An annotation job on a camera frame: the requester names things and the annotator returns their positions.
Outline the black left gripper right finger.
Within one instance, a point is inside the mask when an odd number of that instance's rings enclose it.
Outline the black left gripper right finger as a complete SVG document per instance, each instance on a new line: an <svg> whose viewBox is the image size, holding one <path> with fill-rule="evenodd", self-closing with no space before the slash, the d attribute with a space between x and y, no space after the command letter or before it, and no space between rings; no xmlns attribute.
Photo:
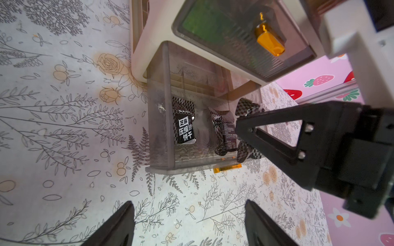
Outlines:
<svg viewBox="0 0 394 246"><path fill-rule="evenodd" d="M298 245L258 204L251 200L245 203L245 230L249 246Z"/></svg>

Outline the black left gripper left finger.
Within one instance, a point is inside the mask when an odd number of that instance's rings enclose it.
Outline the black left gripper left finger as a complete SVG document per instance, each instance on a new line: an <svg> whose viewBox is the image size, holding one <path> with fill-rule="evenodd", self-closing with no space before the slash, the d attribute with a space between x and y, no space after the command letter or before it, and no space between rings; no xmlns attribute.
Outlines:
<svg viewBox="0 0 394 246"><path fill-rule="evenodd" d="M127 201L82 246L131 246L134 229L134 206Z"/></svg>

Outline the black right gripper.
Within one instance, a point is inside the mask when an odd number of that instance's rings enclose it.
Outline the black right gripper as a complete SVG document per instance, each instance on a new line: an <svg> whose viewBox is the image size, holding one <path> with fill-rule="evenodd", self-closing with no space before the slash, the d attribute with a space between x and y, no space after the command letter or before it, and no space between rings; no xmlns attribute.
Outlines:
<svg viewBox="0 0 394 246"><path fill-rule="evenodd" d="M291 146L261 126L302 121ZM236 134L296 184L344 199L343 208L374 219L394 208L394 110L329 101L239 117Z"/></svg>

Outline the clear smoky bottom drawer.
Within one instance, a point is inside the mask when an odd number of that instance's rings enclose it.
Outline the clear smoky bottom drawer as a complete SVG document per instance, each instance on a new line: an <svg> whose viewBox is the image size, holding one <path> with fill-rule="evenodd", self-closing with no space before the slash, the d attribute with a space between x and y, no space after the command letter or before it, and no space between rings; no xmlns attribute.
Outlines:
<svg viewBox="0 0 394 246"><path fill-rule="evenodd" d="M176 175L237 163L237 151L215 153L209 108L231 111L241 98L262 105L261 86L172 42L163 42L147 68L150 164L147 171ZM172 97L194 102L196 142L174 142Z"/></svg>

